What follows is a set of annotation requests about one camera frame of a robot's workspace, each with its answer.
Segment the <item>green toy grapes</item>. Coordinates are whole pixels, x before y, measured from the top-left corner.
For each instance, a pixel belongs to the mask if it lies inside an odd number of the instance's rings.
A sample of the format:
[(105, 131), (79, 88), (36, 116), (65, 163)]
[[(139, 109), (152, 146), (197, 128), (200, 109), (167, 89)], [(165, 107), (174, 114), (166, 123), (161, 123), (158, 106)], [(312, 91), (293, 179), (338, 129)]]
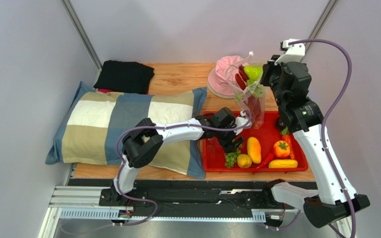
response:
[(232, 168), (237, 163), (237, 157), (240, 155), (240, 149), (237, 149), (236, 152), (225, 153), (225, 167)]

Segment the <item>clear zip top bag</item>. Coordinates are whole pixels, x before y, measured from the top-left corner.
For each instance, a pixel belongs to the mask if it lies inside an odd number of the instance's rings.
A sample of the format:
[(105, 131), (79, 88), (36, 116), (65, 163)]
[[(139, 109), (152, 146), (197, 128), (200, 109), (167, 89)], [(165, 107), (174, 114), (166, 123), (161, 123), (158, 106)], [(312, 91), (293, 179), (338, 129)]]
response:
[(225, 71), (234, 101), (241, 111), (251, 113), (254, 129), (259, 129), (264, 123), (267, 90), (261, 84), (261, 77), (266, 61), (250, 51), (248, 57), (229, 64)]

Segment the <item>red toy lobster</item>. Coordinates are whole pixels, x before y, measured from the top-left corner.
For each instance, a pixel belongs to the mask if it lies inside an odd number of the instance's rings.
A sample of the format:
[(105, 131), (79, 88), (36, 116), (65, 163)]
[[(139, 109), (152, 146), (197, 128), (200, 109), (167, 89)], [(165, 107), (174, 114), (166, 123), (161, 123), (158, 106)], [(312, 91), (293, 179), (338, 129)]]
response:
[(265, 100), (264, 88), (259, 83), (263, 68), (242, 64), (237, 67), (235, 80), (241, 90), (235, 95), (238, 103), (243, 103), (252, 114), (252, 128), (259, 129), (264, 122)]

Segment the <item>green toy apple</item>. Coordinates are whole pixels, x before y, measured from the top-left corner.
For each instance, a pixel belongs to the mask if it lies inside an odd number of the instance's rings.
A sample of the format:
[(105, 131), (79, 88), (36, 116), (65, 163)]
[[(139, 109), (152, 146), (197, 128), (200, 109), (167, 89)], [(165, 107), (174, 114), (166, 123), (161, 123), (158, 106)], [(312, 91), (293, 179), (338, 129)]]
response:
[(246, 65), (244, 66), (244, 72), (249, 80), (257, 81), (263, 74), (263, 68), (262, 66)]

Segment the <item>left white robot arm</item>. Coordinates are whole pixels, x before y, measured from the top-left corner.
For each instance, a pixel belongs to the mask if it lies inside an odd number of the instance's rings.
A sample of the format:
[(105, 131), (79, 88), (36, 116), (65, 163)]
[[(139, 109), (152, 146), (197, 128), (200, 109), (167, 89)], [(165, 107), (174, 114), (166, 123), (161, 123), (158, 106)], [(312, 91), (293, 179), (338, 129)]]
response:
[(252, 125), (249, 111), (238, 116), (227, 107), (216, 113), (204, 114), (188, 121), (154, 123), (150, 118), (123, 132), (116, 142), (121, 167), (113, 179), (113, 192), (124, 196), (134, 188), (139, 170), (153, 161), (162, 146), (180, 141), (216, 138), (225, 153), (236, 152), (244, 142), (240, 133)]

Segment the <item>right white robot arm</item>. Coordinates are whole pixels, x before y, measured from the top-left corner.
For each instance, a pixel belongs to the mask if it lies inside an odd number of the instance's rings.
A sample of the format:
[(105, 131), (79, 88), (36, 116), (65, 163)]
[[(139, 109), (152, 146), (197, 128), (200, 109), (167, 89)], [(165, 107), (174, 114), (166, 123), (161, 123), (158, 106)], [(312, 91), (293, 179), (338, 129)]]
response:
[(263, 65), (261, 82), (271, 88), (280, 120), (288, 127), (305, 154), (317, 190), (307, 190), (276, 179), (263, 187), (267, 206), (286, 203), (304, 212), (309, 222), (322, 228), (370, 206), (345, 176), (329, 143), (323, 115), (307, 97), (311, 75), (304, 63), (277, 63), (277, 55)]

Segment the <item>yellow toy lemon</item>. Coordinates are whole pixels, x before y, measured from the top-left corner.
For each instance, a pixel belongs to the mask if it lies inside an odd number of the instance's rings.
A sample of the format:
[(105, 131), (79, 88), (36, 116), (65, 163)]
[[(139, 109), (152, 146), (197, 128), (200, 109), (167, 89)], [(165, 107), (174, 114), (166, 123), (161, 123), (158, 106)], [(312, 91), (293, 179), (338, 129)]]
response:
[(240, 154), (237, 156), (237, 164), (242, 169), (247, 169), (252, 166), (252, 159), (247, 154)]

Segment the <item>orange toy mango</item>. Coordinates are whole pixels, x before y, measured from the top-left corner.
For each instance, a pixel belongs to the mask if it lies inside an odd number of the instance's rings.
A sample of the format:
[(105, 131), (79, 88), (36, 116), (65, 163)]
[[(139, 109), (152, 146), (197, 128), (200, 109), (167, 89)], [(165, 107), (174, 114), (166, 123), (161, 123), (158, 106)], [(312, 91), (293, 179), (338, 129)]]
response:
[(262, 148), (260, 141), (255, 137), (250, 137), (247, 140), (247, 155), (251, 158), (252, 163), (260, 164)]

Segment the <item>red toy chili pepper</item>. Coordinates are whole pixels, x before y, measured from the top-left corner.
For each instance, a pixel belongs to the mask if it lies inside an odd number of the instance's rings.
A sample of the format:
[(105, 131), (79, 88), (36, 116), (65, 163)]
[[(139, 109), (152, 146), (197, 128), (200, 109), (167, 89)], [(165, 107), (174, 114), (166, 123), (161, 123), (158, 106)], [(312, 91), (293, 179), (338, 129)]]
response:
[(260, 168), (266, 168), (268, 166), (268, 164), (275, 159), (275, 155), (270, 152), (267, 154), (267, 156), (261, 161), (260, 164), (258, 164), (258, 166), (256, 167), (257, 169), (260, 169)]

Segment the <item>red plastic tray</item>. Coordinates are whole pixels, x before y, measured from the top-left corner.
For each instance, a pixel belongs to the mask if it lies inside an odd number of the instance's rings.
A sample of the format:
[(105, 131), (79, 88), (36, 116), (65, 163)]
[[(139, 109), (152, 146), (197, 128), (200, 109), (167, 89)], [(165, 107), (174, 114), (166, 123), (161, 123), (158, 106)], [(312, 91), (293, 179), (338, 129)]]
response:
[[(240, 136), (244, 137), (245, 141), (242, 143), (240, 151), (247, 153), (247, 140), (250, 137), (255, 137), (259, 140), (261, 146), (262, 158), (267, 157), (271, 152), (273, 144), (281, 139), (281, 134), (276, 128), (275, 123), (279, 118), (278, 112), (268, 111), (264, 114), (264, 123), (258, 129), (250, 128), (245, 129), (240, 133)], [(292, 146), (294, 148), (295, 160), (298, 162), (296, 168), (269, 168), (268, 165), (261, 166), (260, 164), (252, 164), (249, 168), (240, 168), (238, 165), (234, 165), (232, 168), (225, 166), (226, 158), (222, 146), (219, 144), (216, 138), (204, 140), (203, 144), (203, 167), (207, 172), (303, 172), (309, 167), (307, 159), (299, 146), (298, 142), (291, 135)]]

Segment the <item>yellow toy banana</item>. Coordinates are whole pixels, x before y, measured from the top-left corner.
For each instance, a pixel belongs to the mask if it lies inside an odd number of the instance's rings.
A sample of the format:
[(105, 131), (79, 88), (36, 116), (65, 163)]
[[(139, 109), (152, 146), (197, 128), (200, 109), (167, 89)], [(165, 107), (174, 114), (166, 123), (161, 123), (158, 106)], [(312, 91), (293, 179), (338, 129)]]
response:
[(286, 169), (286, 168), (297, 168), (298, 162), (292, 159), (276, 159), (272, 160), (268, 164), (268, 168), (270, 169)]

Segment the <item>orange toy tomato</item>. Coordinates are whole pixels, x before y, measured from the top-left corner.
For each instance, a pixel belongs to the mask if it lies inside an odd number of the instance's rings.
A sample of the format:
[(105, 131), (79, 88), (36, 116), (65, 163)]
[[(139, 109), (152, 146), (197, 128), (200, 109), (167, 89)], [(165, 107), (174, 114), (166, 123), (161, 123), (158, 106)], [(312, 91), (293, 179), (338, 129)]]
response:
[(284, 159), (288, 158), (291, 154), (289, 144), (284, 140), (279, 140), (273, 145), (273, 154), (276, 158)]

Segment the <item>pink bucket hat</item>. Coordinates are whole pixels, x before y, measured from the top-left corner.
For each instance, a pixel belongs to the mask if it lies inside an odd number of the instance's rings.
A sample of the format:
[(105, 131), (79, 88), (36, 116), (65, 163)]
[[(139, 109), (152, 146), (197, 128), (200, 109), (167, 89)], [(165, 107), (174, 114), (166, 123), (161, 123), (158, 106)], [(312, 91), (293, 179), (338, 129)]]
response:
[(216, 96), (225, 98), (225, 99), (239, 99), (240, 95), (232, 91), (232, 88), (229, 85), (229, 82), (232, 83), (233, 79), (236, 79), (236, 76), (233, 74), (231, 79), (227, 79), (226, 70), (228, 67), (232, 66), (235, 63), (240, 63), (238, 65), (237, 74), (238, 74), (238, 88), (245, 89), (246, 83), (249, 79), (247, 76), (244, 66), (248, 65), (247, 63), (242, 62), (244, 60), (241, 56), (225, 56), (219, 59), (216, 63), (216, 66), (211, 70), (207, 78), (207, 87), (208, 89)]

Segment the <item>toy carrot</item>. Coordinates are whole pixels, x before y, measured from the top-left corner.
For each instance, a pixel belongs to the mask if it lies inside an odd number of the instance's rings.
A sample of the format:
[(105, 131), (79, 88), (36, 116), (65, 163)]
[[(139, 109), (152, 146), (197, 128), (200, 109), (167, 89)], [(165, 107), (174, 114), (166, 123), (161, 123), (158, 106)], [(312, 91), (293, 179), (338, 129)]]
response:
[(296, 160), (295, 153), (294, 153), (294, 147), (292, 144), (292, 140), (291, 140), (291, 136), (290, 136), (290, 132), (289, 132), (288, 127), (285, 127), (284, 129), (282, 129), (280, 134), (282, 136), (282, 140), (286, 141), (287, 144), (289, 145), (289, 149), (290, 149), (289, 158), (292, 160)]

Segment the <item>black folded cloth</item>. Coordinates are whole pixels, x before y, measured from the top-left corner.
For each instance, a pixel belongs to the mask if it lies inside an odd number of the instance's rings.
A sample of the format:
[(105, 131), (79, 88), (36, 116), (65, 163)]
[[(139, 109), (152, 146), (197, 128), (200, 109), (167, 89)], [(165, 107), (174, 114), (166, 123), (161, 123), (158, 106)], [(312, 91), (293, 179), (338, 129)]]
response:
[(108, 60), (103, 63), (94, 88), (147, 94), (154, 75), (154, 68), (135, 61)]

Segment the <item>plaid patchwork pillow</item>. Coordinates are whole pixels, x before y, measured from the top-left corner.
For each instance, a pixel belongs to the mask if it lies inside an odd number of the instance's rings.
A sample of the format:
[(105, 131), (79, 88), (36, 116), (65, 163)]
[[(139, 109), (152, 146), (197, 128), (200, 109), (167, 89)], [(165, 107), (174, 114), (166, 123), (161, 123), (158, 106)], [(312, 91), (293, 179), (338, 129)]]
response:
[(175, 95), (102, 93), (81, 82), (59, 126), (45, 163), (118, 165), (119, 136), (142, 119), (154, 123), (184, 122), (198, 116), (207, 89)]

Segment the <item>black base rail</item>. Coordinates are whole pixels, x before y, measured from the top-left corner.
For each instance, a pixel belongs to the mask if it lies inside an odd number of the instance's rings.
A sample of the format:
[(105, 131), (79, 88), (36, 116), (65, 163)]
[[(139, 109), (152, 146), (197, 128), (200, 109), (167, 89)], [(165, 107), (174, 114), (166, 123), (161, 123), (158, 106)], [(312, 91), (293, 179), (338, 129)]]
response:
[(150, 221), (255, 222), (283, 227), (298, 211), (265, 205), (263, 181), (137, 180), (118, 194), (106, 180), (75, 179), (57, 186), (50, 205), (64, 218), (108, 219), (114, 223)]

